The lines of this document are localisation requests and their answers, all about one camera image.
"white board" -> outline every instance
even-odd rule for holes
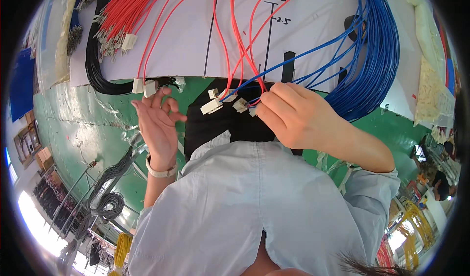
[[[102,63],[103,76],[108,80],[132,79],[137,76],[141,57],[155,24],[155,20],[166,0],[158,0],[152,8],[147,21],[138,32],[138,40],[134,48],[115,62],[109,57]],[[160,29],[163,19],[180,0],[171,0],[163,12],[157,25]],[[250,15],[257,0],[235,0],[235,16],[244,43],[248,44],[248,26]],[[386,102],[389,109],[413,119],[415,99],[419,81],[419,61],[421,50],[414,34],[414,9],[405,0],[388,0],[400,36],[400,65],[397,80],[392,85]],[[253,22],[253,35],[271,12],[279,7],[282,0],[263,0],[256,10]],[[220,37],[212,25],[213,0],[186,0],[173,13],[158,39],[154,51],[149,58],[146,77],[163,76],[207,76],[227,77],[226,59]],[[261,71],[283,61],[284,53],[295,52],[299,55],[309,49],[325,43],[344,32],[344,19],[355,14],[357,0],[291,0],[274,16],[276,20],[268,22],[260,36],[253,44],[253,53],[257,67]],[[88,30],[94,15],[96,4],[91,4],[79,14],[84,27],[83,40],[70,60],[70,84],[84,85],[88,83],[85,73],[85,50]],[[229,0],[218,0],[216,13],[220,30],[227,44],[230,66],[233,69],[239,59],[238,47],[232,32]],[[340,52],[346,50],[353,42],[347,38]],[[295,78],[309,74],[331,60],[339,42],[304,56],[295,61]],[[328,68],[317,80],[323,80],[337,73],[352,59],[352,53]],[[281,80],[282,67],[266,75],[265,80],[276,82]],[[244,79],[255,74],[245,62]],[[235,73],[240,77],[240,69]],[[330,92],[336,87],[338,77],[318,85],[316,89]]]

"wrist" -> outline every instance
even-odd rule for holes
[[[168,171],[176,165],[176,155],[174,155],[169,161],[164,161],[159,158],[158,155],[152,155],[150,153],[150,167],[157,172]]]

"window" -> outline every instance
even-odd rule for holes
[[[5,155],[7,156],[8,171],[10,172],[11,183],[15,184],[16,180],[18,180],[18,176],[16,175],[15,169],[13,169],[13,165],[11,164],[11,159],[7,148],[5,148]]]
[[[59,238],[59,235],[53,228],[49,231],[49,223],[44,220],[31,197],[26,192],[23,191],[21,193],[18,204],[23,219],[33,237],[52,255],[59,256],[61,250],[67,245],[67,241]],[[81,252],[77,253],[73,267],[85,276],[107,276],[110,272],[109,267],[104,267],[101,264],[91,267],[88,259]]]

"green floor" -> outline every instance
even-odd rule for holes
[[[179,101],[180,111],[185,113],[188,105],[207,87],[212,79],[186,78],[183,93],[174,90],[173,97]],[[96,95],[90,86],[70,87],[62,83],[49,89],[45,96],[34,96],[34,114],[38,122],[38,133],[41,143],[49,146],[57,169],[67,187],[73,185],[87,163],[96,160],[97,166],[89,171],[97,178],[103,169],[114,165],[124,155],[129,147],[128,138],[136,133],[138,128],[137,114],[130,104],[132,99],[141,95],[106,96]],[[408,157],[411,148],[417,144],[428,129],[422,126],[413,127],[413,123],[392,112],[375,110],[372,114],[354,122],[358,128],[365,130],[390,147],[399,177],[403,182],[414,178],[417,168]],[[178,124],[179,140],[184,144],[184,125]],[[182,167],[184,158],[178,152],[179,165]],[[305,150],[304,158],[316,165],[317,153]],[[335,159],[328,159],[328,166]],[[137,161],[138,167],[147,173],[145,154]],[[343,167],[333,180],[338,185],[344,177]],[[117,184],[130,208],[140,211],[143,208],[143,198],[146,182],[139,178],[131,169]],[[88,184],[83,179],[77,185],[75,197],[81,197],[88,190]],[[137,214],[126,211],[123,226],[131,227],[137,219]]]

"watch strap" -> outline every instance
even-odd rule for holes
[[[147,166],[150,175],[156,178],[168,178],[176,174],[176,165],[171,167],[169,170],[163,172],[155,171],[154,169],[152,169],[152,167],[150,167],[150,154],[148,154],[145,158],[145,165]]]

